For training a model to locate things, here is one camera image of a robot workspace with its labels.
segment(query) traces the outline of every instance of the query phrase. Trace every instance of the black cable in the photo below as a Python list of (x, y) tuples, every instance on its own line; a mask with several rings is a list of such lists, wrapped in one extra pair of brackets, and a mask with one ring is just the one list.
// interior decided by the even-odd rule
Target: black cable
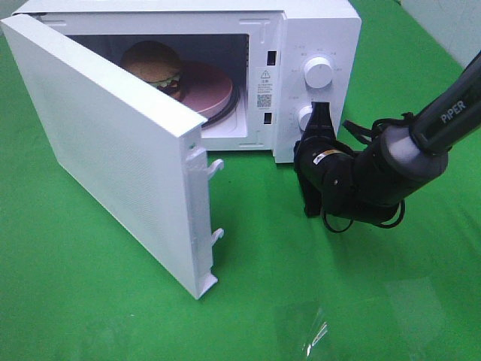
[(324, 222), (324, 226), (325, 228), (327, 228), (329, 231), (333, 232), (333, 233), (342, 233), (342, 232), (345, 232), (346, 230), (348, 230), (352, 224), (354, 223), (354, 220), (349, 220), (349, 224), (347, 225), (346, 228), (344, 229), (334, 229), (331, 227), (331, 225), (329, 224), (328, 222), (328, 214), (326, 211), (324, 211), (323, 209), (321, 210), (321, 215), (322, 215), (322, 221)]
[(402, 200), (400, 203), (399, 203), (399, 207), (400, 207), (400, 211), (399, 211), (399, 216), (397, 218), (397, 220), (395, 220), (393, 223), (390, 223), (390, 224), (375, 224), (376, 227), (379, 227), (379, 228), (384, 228), (384, 229), (390, 229), (390, 228), (394, 228), (396, 227), (399, 223), (402, 222), (402, 220), (404, 219), (404, 214), (406, 213), (406, 204), (404, 202), (404, 200)]

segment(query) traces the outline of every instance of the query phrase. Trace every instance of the qr code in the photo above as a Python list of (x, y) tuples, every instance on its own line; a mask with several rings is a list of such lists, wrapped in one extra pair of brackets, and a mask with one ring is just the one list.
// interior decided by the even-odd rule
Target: qr code
[(257, 95), (257, 108), (270, 108), (272, 103), (272, 94)]

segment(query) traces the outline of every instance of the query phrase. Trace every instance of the clear plastic piece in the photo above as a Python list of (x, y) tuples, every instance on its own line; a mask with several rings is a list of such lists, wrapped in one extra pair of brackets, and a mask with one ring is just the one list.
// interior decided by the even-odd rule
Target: clear plastic piece
[(297, 360), (337, 360), (329, 340), (329, 325), (321, 308), (317, 311), (316, 318), (314, 318), (302, 347), (301, 355)]

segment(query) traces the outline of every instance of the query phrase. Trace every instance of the warning label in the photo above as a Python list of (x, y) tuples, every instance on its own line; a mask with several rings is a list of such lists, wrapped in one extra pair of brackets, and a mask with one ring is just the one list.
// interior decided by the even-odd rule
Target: warning label
[(275, 74), (269, 68), (257, 68), (257, 108), (268, 110), (272, 107)]

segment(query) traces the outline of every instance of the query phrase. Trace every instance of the white wall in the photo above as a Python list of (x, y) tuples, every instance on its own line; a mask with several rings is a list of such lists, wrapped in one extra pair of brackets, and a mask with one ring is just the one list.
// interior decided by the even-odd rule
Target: white wall
[(481, 0), (401, 0), (401, 5), (463, 67), (481, 50)]

